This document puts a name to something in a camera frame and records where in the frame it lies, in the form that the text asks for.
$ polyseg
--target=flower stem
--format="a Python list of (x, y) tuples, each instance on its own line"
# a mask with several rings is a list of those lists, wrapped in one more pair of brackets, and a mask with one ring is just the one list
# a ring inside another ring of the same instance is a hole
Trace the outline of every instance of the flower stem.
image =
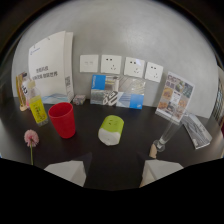
[(30, 144), (30, 149), (31, 149), (31, 164), (33, 165), (33, 149), (32, 149), (32, 141)]

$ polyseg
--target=pink flower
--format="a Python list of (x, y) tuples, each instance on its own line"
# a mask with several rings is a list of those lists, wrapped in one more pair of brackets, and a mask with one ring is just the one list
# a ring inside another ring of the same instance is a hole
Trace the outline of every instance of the pink flower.
[(35, 147), (37, 145), (37, 143), (39, 142), (38, 135), (33, 130), (26, 131), (26, 133), (24, 135), (24, 139), (25, 139), (25, 142), (27, 143), (28, 147), (30, 147), (31, 142), (32, 142), (33, 147)]

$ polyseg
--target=red cup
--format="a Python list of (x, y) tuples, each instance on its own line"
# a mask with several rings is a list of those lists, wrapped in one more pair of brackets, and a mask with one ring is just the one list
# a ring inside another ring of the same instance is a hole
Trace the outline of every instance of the red cup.
[(49, 109), (48, 115), (62, 138), (71, 138), (75, 134), (75, 119), (71, 103), (55, 104)]

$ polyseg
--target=white panel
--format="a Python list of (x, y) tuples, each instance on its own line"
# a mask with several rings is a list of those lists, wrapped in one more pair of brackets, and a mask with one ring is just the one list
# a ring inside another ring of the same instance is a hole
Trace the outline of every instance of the white panel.
[(98, 72), (99, 55), (81, 55), (80, 72)]
[(108, 54), (136, 57), (164, 67), (161, 85), (146, 79), (144, 105), (158, 106), (164, 87), (162, 81), (168, 71), (173, 71), (196, 86), (189, 111), (209, 118), (217, 97), (218, 69), (206, 37), (185, 17), (158, 1), (108, 0), (103, 7), (98, 7), (102, 2), (67, 1), (47, 11), (29, 27), (13, 58), (13, 95), (17, 96), (15, 76), (28, 71), (27, 49), (49, 35), (67, 30), (74, 33), (72, 73), (75, 94), (90, 98), (92, 76), (80, 73), (81, 54), (98, 54), (99, 60), (101, 55)]
[(144, 72), (145, 61), (137, 58), (126, 58), (124, 75), (142, 78)]
[(81, 187), (86, 180), (85, 167), (82, 161), (50, 164), (44, 170)]
[(101, 73), (119, 75), (121, 70), (121, 56), (102, 55)]
[(147, 63), (147, 69), (145, 72), (145, 79), (160, 82), (163, 75), (163, 67), (151, 62)]

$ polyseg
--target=brochure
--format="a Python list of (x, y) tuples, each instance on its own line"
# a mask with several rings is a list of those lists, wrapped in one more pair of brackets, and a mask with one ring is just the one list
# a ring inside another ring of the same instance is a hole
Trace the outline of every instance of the brochure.
[(194, 114), (184, 117), (183, 123), (191, 137), (195, 149), (199, 149), (210, 144), (212, 136)]
[[(187, 109), (194, 92), (195, 85), (186, 79), (169, 72), (165, 87), (156, 109), (156, 114), (169, 119), (175, 108)], [(175, 117), (179, 122), (182, 117)]]

